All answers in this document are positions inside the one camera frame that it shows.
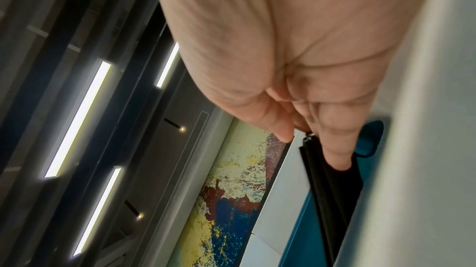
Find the painted wall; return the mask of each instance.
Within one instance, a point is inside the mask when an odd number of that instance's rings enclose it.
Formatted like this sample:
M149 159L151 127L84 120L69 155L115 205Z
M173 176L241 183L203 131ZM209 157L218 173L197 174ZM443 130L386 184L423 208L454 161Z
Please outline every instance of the painted wall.
M285 144L235 119L168 267L234 266Z

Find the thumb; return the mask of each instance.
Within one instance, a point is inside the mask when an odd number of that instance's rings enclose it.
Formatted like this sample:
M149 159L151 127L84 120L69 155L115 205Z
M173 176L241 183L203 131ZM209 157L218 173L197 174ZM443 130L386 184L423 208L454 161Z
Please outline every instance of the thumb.
M282 142L294 136L294 123L289 113L266 92L247 99L244 104L223 107L238 119L272 132Z

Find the white panel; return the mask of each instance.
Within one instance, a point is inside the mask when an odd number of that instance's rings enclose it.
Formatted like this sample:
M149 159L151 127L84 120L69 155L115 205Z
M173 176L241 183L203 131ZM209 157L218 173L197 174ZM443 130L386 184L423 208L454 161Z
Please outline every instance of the white panel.
M240 267L278 267L281 255L255 235L251 235Z
M303 132L297 132L252 231L280 255L309 191L309 181L299 154L304 137Z

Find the linear led light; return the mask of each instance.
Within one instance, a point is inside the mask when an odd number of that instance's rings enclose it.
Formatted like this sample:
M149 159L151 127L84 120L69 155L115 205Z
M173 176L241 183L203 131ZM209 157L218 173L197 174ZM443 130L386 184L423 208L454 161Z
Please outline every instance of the linear led light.
M109 179L108 185L106 186L103 192L103 195L101 196L101 199L99 200L99 203L96 206L96 209L94 210L94 213L91 219L89 220L88 226L86 227L86 230L84 231L83 236L81 237L81 240L79 240L78 247L76 247L73 257L83 252L84 246L86 245L86 242L88 241L88 238L91 235L94 225L96 225L96 222L98 221L101 211L103 210L107 200L109 199L109 195L111 194L111 191L113 190L114 185L117 182L121 171L122 171L122 168L114 169L114 172L111 178Z
M177 56L178 52L179 52L179 43L175 43L172 53L170 53L169 59L167 60L167 63L165 64L165 68L162 71L162 74L160 74L159 81L156 84L158 88L162 88L165 78L167 77L167 74L170 71L170 67L172 67L172 63L174 62L174 59Z
M74 116L73 122L71 122L71 125L69 126L68 131L66 132L66 135L64 136L63 141L61 142L61 145L59 146L58 151L56 152L55 157L48 168L48 171L46 172L45 178L56 177L58 175L61 165L63 164L64 159L66 158L66 155L68 154L69 149L71 148L71 145L73 144L73 141L76 138L76 135L78 134L78 131L81 128L81 125L83 124L84 119L86 118L86 115L88 114L88 111L93 104L94 98L98 94L99 88L104 82L104 78L108 74L110 67L111 65L105 61L103 61L99 66L98 72L96 73L96 76L94 76L93 82L91 82L88 92L84 96L84 99L81 102L76 115Z

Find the teal fabric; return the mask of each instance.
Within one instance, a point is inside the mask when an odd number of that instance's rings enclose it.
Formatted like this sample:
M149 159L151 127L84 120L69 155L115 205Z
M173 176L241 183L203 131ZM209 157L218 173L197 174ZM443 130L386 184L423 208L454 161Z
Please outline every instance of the teal fabric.
M358 168L364 185L363 190L366 189L366 183L371 181L369 179L372 177L375 166L378 163L383 144L381 140L384 128L385 126L382 121L374 121L366 124L360 132L356 153L362 156L374 153L374 155L368 158L357 158ZM361 202L361 199L359 199L357 206L360 206ZM354 212L352 220L356 218L356 212ZM317 213L310 194L307 195L304 201L279 266L326 266Z

